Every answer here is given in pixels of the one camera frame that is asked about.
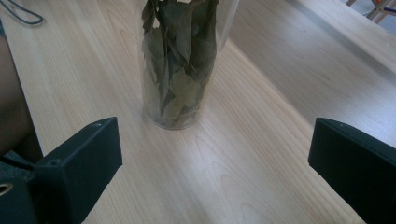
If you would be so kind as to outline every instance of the light wood tabletop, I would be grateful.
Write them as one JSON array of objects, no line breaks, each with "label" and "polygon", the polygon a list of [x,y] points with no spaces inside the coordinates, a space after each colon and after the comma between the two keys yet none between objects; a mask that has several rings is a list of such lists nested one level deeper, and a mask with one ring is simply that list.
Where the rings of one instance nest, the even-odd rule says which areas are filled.
[{"label": "light wood tabletop", "polygon": [[84,223],[364,223],[307,156],[316,117],[396,147],[389,32],[338,0],[241,0],[203,116],[166,131],[143,116],[134,1],[21,3],[44,24],[0,17],[44,153],[119,119],[124,164]]}]

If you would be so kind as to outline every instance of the metal ring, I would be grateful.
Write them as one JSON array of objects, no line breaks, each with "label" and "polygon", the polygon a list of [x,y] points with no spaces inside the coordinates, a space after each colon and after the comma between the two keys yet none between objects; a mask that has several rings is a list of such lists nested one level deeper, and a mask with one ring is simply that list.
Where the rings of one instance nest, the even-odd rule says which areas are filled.
[{"label": "metal ring", "polygon": [[0,184],[0,197],[7,194],[13,187],[11,183]]}]

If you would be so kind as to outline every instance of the container of dried leaves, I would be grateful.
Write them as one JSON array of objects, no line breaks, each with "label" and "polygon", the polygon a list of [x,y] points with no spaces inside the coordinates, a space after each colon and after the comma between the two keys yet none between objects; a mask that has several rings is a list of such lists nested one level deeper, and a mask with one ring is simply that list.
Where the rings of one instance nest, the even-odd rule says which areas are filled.
[{"label": "container of dried leaves", "polygon": [[137,0],[146,114],[170,130],[200,117],[238,0]]}]

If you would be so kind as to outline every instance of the black cable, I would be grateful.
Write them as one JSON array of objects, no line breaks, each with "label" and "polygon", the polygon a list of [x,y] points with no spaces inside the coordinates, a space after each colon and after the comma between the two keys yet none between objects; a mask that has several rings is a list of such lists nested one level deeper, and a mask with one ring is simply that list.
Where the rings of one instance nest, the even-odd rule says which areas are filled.
[{"label": "black cable", "polygon": [[38,25],[38,24],[40,24],[41,22],[43,22],[44,18],[43,18],[42,16],[40,16],[40,15],[34,13],[33,11],[31,11],[31,10],[29,10],[29,9],[26,9],[26,8],[24,8],[24,7],[21,7],[20,5],[18,5],[17,3],[15,3],[15,2],[12,1],[12,0],[8,0],[8,2],[10,2],[12,5],[14,5],[15,7],[17,7],[18,9],[20,9],[20,10],[26,12],[26,13],[29,13],[29,14],[31,14],[31,15],[33,15],[33,16],[35,16],[35,17],[38,18],[37,21],[26,21],[26,20],[22,19],[20,16],[18,16],[17,14],[15,14],[15,12],[13,12],[2,0],[0,0],[0,4],[3,5],[3,7],[4,7],[9,13],[11,13],[11,15],[13,15],[17,20],[19,20],[19,21],[21,21],[21,22],[23,22],[23,23],[25,23],[25,24],[28,24],[28,25]]},{"label": "black cable", "polygon": [[29,170],[29,171],[33,171],[33,166],[28,165],[28,164],[24,164],[24,163],[20,163],[18,161],[14,161],[12,159],[9,159],[7,157],[0,157],[0,161],[2,161],[3,163],[6,163],[8,165],[23,169],[23,170]]}]

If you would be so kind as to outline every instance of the wooden table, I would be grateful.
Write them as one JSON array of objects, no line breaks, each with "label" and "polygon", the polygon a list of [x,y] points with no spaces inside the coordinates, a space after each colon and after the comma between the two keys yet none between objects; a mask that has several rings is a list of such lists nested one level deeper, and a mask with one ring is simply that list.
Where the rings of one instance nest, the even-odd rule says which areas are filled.
[{"label": "wooden table", "polygon": [[117,116],[124,165],[84,223],[362,223],[309,167],[316,117],[396,147],[396,37],[338,0],[241,0],[199,123],[142,113],[134,1],[21,0],[1,9],[47,154]]}]

